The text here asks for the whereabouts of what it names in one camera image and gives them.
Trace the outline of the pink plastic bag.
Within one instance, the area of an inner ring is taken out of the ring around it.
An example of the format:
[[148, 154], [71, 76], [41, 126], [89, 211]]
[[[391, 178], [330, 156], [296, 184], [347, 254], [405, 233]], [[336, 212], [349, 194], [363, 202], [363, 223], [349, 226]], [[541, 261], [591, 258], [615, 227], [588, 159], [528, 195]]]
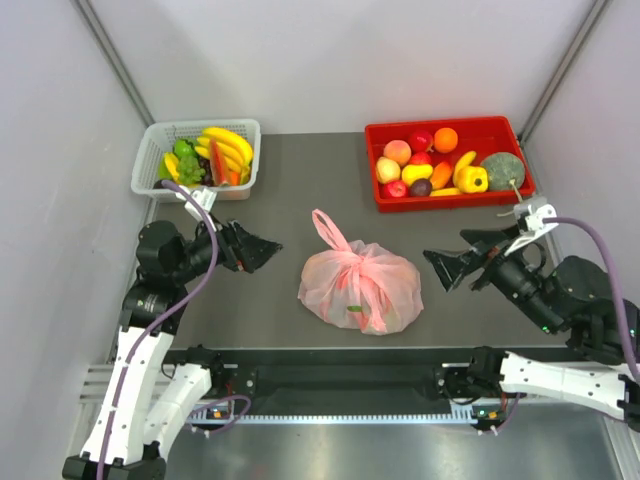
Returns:
[[312, 221], [328, 249], [305, 263], [300, 302], [325, 323], [366, 335], [403, 331], [424, 309], [413, 263], [377, 243], [349, 242], [319, 209]]

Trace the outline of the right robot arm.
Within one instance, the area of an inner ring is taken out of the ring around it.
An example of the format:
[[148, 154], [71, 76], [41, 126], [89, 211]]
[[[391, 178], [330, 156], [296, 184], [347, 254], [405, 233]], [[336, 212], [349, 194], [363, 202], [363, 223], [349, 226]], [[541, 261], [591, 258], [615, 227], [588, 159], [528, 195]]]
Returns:
[[477, 273], [472, 290], [494, 286], [543, 333], [567, 333], [568, 349], [598, 366], [585, 371], [495, 347], [476, 347], [466, 367], [437, 369], [438, 393], [464, 404], [489, 397], [542, 396], [596, 410], [638, 430], [639, 382], [623, 346], [629, 343], [632, 356], [639, 356], [639, 309], [623, 301], [626, 319], [619, 321], [611, 269], [568, 256], [544, 274], [541, 265], [530, 264], [523, 255], [535, 240], [516, 226], [463, 230], [460, 235], [470, 246], [466, 251], [423, 253], [446, 291]]

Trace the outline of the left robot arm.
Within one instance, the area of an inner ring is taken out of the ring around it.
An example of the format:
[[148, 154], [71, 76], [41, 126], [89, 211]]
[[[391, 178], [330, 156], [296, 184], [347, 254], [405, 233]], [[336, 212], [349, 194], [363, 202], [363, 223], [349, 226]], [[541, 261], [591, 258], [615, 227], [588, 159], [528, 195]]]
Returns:
[[154, 221], [139, 233], [136, 280], [127, 292], [111, 378], [93, 429], [79, 454], [65, 460], [65, 479], [161, 479], [176, 437], [188, 420], [224, 406], [231, 428], [251, 407], [234, 394], [221, 355], [202, 346], [179, 355], [168, 387], [155, 398], [187, 304], [196, 295], [187, 283], [206, 284], [217, 266], [253, 273], [281, 244], [246, 231], [237, 221], [212, 216], [186, 240], [169, 221]]

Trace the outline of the orange fruit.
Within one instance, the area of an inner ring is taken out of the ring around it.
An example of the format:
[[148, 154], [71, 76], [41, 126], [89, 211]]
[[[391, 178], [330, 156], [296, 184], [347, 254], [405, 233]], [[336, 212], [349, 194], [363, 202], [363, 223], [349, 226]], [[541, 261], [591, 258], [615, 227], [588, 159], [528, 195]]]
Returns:
[[456, 149], [458, 140], [458, 133], [453, 128], [443, 127], [435, 132], [433, 146], [438, 153], [447, 154]]

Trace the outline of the small yellow banana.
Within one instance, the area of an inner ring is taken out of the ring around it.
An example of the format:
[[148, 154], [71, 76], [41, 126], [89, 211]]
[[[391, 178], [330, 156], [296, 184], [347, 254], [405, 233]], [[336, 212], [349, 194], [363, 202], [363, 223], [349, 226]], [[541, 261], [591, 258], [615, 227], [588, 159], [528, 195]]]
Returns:
[[430, 193], [431, 197], [447, 197], [447, 196], [458, 196], [458, 195], [462, 195], [462, 192], [455, 187], [433, 190]]

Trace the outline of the yellow bell pepper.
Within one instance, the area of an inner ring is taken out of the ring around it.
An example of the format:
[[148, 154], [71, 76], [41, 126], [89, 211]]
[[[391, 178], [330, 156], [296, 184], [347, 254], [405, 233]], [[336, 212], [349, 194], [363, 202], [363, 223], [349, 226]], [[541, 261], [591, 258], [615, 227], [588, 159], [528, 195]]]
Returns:
[[464, 194], [484, 193], [489, 187], [489, 176], [481, 166], [466, 166], [455, 175], [455, 185]]

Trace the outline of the dark purple plum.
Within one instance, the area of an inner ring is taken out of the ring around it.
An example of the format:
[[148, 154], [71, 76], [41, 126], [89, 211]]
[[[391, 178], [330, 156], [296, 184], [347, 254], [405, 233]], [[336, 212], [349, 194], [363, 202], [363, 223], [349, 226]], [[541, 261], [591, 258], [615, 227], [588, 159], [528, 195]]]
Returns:
[[428, 179], [417, 179], [409, 187], [411, 197], [428, 197], [433, 189], [432, 183]]

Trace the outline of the banana bunch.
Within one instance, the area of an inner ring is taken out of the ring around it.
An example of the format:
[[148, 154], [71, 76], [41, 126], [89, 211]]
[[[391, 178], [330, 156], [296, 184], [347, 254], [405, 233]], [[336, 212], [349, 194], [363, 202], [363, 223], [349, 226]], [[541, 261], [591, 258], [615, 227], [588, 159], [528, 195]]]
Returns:
[[212, 159], [210, 147], [216, 143], [218, 150], [231, 171], [231, 184], [244, 185], [250, 179], [254, 151], [249, 142], [239, 134], [221, 127], [207, 127], [196, 139], [194, 150], [207, 160]]

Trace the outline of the white plastic basket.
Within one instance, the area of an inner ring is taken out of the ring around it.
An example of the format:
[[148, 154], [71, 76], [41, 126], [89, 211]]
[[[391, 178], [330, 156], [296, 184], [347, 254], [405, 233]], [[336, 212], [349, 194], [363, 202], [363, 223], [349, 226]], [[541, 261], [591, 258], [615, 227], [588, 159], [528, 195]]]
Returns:
[[240, 186], [209, 187], [217, 193], [218, 201], [240, 201], [249, 198], [260, 168], [261, 127], [253, 119], [189, 120], [155, 123], [147, 128], [140, 143], [134, 162], [131, 189], [139, 195], [146, 195], [162, 202], [177, 202], [173, 193], [166, 189], [156, 189], [159, 179], [158, 168], [163, 154], [168, 152], [176, 140], [195, 140], [206, 127], [221, 127], [243, 137], [252, 147], [254, 157], [249, 165], [249, 178]]

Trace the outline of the green grape bunch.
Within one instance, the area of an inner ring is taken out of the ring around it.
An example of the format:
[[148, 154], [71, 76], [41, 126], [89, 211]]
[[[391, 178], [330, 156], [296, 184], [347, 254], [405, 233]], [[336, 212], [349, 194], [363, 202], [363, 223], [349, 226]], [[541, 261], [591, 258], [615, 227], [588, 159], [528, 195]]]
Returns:
[[183, 185], [198, 185], [206, 174], [206, 170], [200, 165], [199, 159], [193, 155], [186, 155], [179, 159], [176, 167], [179, 182]]

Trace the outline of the yellow mango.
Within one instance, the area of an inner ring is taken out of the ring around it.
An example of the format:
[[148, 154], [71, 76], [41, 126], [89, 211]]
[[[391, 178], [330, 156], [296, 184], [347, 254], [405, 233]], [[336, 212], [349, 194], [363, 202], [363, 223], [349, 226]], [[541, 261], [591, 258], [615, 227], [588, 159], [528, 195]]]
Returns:
[[430, 164], [408, 164], [402, 169], [401, 180], [407, 187], [411, 187], [418, 180], [429, 180], [433, 170]]

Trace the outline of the small red apple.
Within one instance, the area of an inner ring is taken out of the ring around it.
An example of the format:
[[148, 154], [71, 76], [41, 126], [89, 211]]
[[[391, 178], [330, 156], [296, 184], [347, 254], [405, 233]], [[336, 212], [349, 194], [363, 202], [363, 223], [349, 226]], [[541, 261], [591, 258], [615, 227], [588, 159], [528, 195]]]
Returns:
[[432, 159], [426, 151], [414, 153], [409, 159], [410, 165], [431, 165]]

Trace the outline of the red plastic bin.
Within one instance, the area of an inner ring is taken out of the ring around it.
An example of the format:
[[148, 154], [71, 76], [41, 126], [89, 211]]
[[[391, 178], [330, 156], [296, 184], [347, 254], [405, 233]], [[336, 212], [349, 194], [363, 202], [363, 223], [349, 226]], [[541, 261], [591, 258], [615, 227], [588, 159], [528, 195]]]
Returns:
[[392, 140], [406, 140], [410, 134], [417, 130], [426, 130], [433, 134], [436, 130], [444, 127], [450, 127], [455, 130], [458, 134], [459, 142], [453, 152], [435, 155], [434, 159], [436, 161], [447, 160], [453, 162], [470, 150], [478, 154], [475, 159], [476, 163], [480, 163], [485, 157], [498, 152], [509, 152], [519, 158], [524, 157], [511, 124], [504, 116], [369, 124], [365, 127], [365, 145], [368, 153], [373, 197], [379, 212], [401, 213], [512, 205], [518, 202], [519, 197], [527, 199], [536, 192], [536, 185], [531, 171], [528, 166], [525, 166], [525, 180], [518, 193], [502, 191], [425, 198], [384, 197], [383, 188], [377, 181], [375, 172], [375, 163], [382, 155], [383, 147]]

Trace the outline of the red pomegranate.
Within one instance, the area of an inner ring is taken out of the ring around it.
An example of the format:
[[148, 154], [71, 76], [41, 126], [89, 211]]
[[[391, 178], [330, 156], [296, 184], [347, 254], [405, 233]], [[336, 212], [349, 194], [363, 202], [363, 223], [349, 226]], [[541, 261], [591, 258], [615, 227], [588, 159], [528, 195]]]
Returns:
[[407, 143], [413, 153], [430, 152], [433, 148], [434, 138], [427, 130], [419, 129], [408, 136]]

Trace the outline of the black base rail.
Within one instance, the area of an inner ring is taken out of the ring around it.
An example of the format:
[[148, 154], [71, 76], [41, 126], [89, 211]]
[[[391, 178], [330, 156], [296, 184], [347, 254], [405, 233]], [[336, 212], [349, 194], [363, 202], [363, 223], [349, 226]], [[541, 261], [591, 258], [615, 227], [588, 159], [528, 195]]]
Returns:
[[458, 402], [500, 400], [494, 380], [474, 378], [473, 348], [175, 349], [169, 365], [200, 360], [213, 369], [207, 398], [250, 398], [252, 417], [444, 414]]

